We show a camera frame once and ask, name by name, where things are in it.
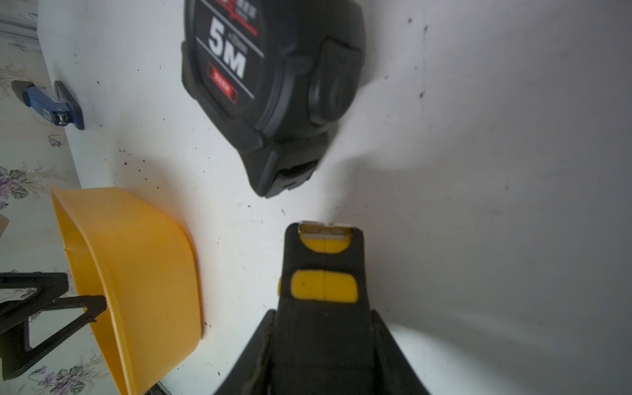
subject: yellow plastic tray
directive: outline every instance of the yellow plastic tray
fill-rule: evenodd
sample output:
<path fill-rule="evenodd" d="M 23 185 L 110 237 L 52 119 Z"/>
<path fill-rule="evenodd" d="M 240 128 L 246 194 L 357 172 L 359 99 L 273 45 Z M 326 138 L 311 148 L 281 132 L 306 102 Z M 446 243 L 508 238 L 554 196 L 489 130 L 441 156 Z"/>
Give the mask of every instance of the yellow plastic tray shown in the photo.
<path fill-rule="evenodd" d="M 202 335 L 191 246 L 183 230 L 120 188 L 52 189 L 79 295 L 105 295 L 91 324 L 121 395 L 142 395 Z"/>

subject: black and yellow tape measure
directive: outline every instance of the black and yellow tape measure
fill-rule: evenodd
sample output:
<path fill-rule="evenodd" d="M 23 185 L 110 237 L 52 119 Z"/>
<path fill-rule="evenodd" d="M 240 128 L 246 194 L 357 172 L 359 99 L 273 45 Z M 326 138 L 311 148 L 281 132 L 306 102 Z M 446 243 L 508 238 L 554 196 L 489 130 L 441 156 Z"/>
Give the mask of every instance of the black and yellow tape measure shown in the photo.
<path fill-rule="evenodd" d="M 278 293 L 216 395 L 428 394 L 370 309 L 362 231 L 290 225 Z"/>
<path fill-rule="evenodd" d="M 351 0 L 186 0 L 182 81 L 271 197 L 311 177 L 364 62 Z"/>

